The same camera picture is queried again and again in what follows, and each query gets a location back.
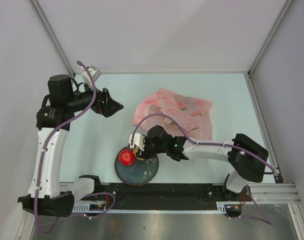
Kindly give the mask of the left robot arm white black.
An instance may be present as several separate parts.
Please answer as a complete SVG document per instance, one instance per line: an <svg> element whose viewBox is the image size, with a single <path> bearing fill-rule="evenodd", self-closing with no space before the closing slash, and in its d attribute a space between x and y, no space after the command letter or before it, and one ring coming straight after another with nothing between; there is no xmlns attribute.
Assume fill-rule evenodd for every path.
<svg viewBox="0 0 304 240"><path fill-rule="evenodd" d="M108 89L92 90L85 85L84 92L73 90L72 78L67 74L50 77L49 94L37 112L38 153L34 176L27 195L18 198L23 209L38 216L68 217L74 203L88 196L92 200L102 194L100 179L82 175L66 190L60 189L60 168L69 121L75 113L93 103L91 110L108 118L124 106L112 99Z"/></svg>

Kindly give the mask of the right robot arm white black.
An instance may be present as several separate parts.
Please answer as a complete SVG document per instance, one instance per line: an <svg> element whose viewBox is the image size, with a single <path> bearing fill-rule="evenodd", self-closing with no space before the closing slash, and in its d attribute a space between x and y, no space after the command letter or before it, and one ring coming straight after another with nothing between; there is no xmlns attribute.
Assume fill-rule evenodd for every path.
<svg viewBox="0 0 304 240"><path fill-rule="evenodd" d="M225 141L200 141L187 136L172 136L159 125L147 134L135 133L129 138L135 156L141 160L166 154L171 159L211 159L230 163L233 172L228 174L222 188L223 196L233 201L249 183L261 183L267 167L268 151L247 135L238 133Z"/></svg>

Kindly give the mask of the dark blue ceramic plate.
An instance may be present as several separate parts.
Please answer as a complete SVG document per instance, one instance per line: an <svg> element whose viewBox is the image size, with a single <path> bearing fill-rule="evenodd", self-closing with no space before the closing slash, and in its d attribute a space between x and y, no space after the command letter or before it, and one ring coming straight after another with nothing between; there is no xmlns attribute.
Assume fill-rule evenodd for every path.
<svg viewBox="0 0 304 240"><path fill-rule="evenodd" d="M138 160L136 158L135 162L131 166L124 166L119 162L118 159L119 153L115 158L114 169L117 177L123 183L129 186L138 187L138 186L143 186L154 179L159 169L158 156L146 160Z"/></svg>

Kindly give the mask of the pink plastic bag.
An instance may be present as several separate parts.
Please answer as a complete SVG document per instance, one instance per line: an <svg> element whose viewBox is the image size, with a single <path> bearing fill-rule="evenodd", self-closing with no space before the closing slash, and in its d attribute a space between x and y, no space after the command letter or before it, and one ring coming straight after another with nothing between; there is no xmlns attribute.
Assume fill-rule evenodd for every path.
<svg viewBox="0 0 304 240"><path fill-rule="evenodd" d="M212 101L179 95L175 92L160 88L144 98L137 106L132 124L136 126L144 117L152 114L164 114L146 119L140 128L148 131L158 125L172 136L182 136L178 127L182 127L187 135L194 139L212 139L212 124L210 112Z"/></svg>

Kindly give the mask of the red fake apple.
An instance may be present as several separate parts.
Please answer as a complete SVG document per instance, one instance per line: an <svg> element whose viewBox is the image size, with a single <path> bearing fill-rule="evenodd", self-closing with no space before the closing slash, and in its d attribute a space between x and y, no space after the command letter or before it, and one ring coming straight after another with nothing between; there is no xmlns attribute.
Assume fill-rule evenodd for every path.
<svg viewBox="0 0 304 240"><path fill-rule="evenodd" d="M123 149L120 151L118 159L120 164L129 167L135 162L136 157L130 149Z"/></svg>

